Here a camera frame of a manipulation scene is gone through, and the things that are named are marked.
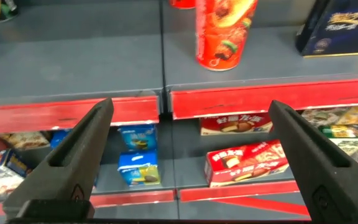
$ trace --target oreo box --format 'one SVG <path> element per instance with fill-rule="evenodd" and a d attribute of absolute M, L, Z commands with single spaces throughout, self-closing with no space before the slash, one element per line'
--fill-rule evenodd
<path fill-rule="evenodd" d="M 122 126 L 119 131 L 130 151 L 157 149 L 157 130 L 154 124 Z"/>
<path fill-rule="evenodd" d="M 305 57 L 358 54 L 358 0 L 316 0 L 296 48 Z"/>
<path fill-rule="evenodd" d="M 13 151 L 0 152 L 0 194 L 14 190 L 32 169 Z"/>
<path fill-rule="evenodd" d="M 129 186 L 159 184 L 157 151 L 122 152 L 118 172 Z"/>

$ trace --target cookie image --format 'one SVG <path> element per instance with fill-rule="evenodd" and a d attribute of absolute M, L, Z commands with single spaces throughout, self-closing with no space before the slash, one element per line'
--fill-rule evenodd
<path fill-rule="evenodd" d="M 156 181 L 158 181 L 158 178 L 156 178 L 156 177 L 154 177 L 152 175 L 146 175 L 144 177 L 144 179 L 145 179 L 146 182 L 156 182 Z"/>
<path fill-rule="evenodd" d="M 222 158 L 223 166 L 226 168 L 232 168 L 240 163 L 238 156 L 226 156 Z"/>
<path fill-rule="evenodd" d="M 248 179 L 248 178 L 250 178 L 250 177 L 252 177 L 252 173 L 251 173 L 251 172 L 246 173 L 246 174 L 242 174 L 242 175 L 237 176 L 237 177 L 234 177 L 234 178 L 232 179 L 232 181 L 235 181 L 235 182 L 237 182 L 237 181 L 242 181 L 242 180 Z"/>
<path fill-rule="evenodd" d="M 238 125 L 238 128 L 236 132 L 246 132 L 251 130 L 254 127 L 254 124 L 252 122 L 240 122 Z"/>

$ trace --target blue oreo package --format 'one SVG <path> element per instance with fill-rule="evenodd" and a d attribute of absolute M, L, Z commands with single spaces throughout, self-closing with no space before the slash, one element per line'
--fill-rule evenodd
<path fill-rule="evenodd" d="M 122 126 L 119 131 L 130 151 L 157 149 L 155 124 Z"/>
<path fill-rule="evenodd" d="M 118 172 L 129 186 L 160 183 L 157 151 L 122 152 L 119 156 Z"/>

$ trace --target store shelf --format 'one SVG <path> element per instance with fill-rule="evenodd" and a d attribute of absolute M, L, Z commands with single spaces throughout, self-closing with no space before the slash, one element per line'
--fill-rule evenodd
<path fill-rule="evenodd" d="M 182 202 L 298 191 L 291 169 L 235 185 L 208 188 L 204 175 L 207 152 L 275 139 L 274 133 L 200 136 L 198 119 L 175 121 L 172 130 L 175 181 Z"/>
<path fill-rule="evenodd" d="M 194 11 L 166 4 L 163 13 L 165 79 L 174 119 L 263 112 L 272 100 L 295 109 L 358 104 L 358 56 L 303 58 L 294 45 L 298 26 L 253 25 L 240 64 L 212 72 L 195 60 Z"/>
<path fill-rule="evenodd" d="M 158 123 L 158 1 L 73 2 L 22 7 L 0 24 L 0 133 L 72 128 L 103 98 L 112 125 Z"/>
<path fill-rule="evenodd" d="M 227 202 L 179 203 L 184 220 L 307 220 L 307 216 L 242 207 Z"/>
<path fill-rule="evenodd" d="M 96 189 L 93 190 L 90 201 L 96 208 L 115 207 L 118 205 L 137 205 L 143 203 L 170 203 L 175 200 L 175 180 L 172 160 L 172 123 L 166 121 L 157 124 L 158 134 L 158 170 L 161 184 L 128 187 L 117 171 L 119 154 L 127 151 L 127 147 L 117 131 L 112 127 L 101 159 Z M 24 151 L 21 156 L 33 165 L 37 165 L 49 152 L 50 148 Z M 2 202 L 6 197 L 0 197 L 0 215 L 3 215 Z"/>

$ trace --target snack can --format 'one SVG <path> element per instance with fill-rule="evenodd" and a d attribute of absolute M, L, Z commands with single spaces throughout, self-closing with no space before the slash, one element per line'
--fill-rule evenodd
<path fill-rule="evenodd" d="M 178 9 L 193 9 L 196 6 L 196 0 L 170 0 L 170 4 Z"/>
<path fill-rule="evenodd" d="M 203 67 L 237 66 L 258 0 L 196 0 L 196 58 Z"/>

